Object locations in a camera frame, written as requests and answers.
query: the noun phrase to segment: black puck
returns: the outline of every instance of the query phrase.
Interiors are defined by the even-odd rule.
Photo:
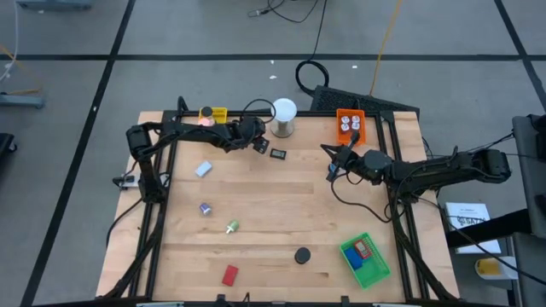
[[[294,255],[294,259],[298,264],[304,264],[311,259],[311,252],[306,247],[300,247]]]
[[[201,115],[204,117],[211,117],[212,116],[212,108],[211,107],[203,107],[201,109]]]

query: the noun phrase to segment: blue block in container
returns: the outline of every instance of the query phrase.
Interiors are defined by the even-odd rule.
[[[360,269],[362,267],[363,259],[358,254],[357,250],[355,250],[354,247],[351,247],[349,249],[346,249],[344,251],[345,257],[347,257],[347,260],[349,260],[349,263],[351,264],[352,269]]]

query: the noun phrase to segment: white cable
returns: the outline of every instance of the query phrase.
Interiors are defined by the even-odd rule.
[[[19,52],[19,10],[17,9],[17,2],[14,0],[14,9],[15,9],[15,52],[14,52],[14,58],[11,61],[11,64],[6,68],[6,71],[3,73],[3,75],[0,77],[0,82],[3,81],[6,76],[9,74],[9,70],[11,70],[11,67],[15,65],[15,60],[17,59],[17,53]]]

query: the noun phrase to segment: silver canister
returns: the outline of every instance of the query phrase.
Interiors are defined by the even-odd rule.
[[[298,108],[288,98],[280,98],[273,102],[275,109],[271,108],[271,115],[275,115],[275,119],[271,122],[271,132],[276,137],[289,137],[294,130],[294,119]]]

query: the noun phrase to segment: orange object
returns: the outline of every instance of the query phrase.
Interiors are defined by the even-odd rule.
[[[364,123],[365,117],[364,117],[364,111],[363,110],[352,110],[352,109],[338,109],[336,113],[337,117],[337,133],[338,133],[338,143],[349,145],[349,142],[351,142],[351,133],[343,133],[341,131],[341,118],[344,116],[348,116],[349,118],[352,118],[352,116],[357,115],[360,118],[360,139],[358,140],[357,144],[362,145],[366,142],[366,124]]]

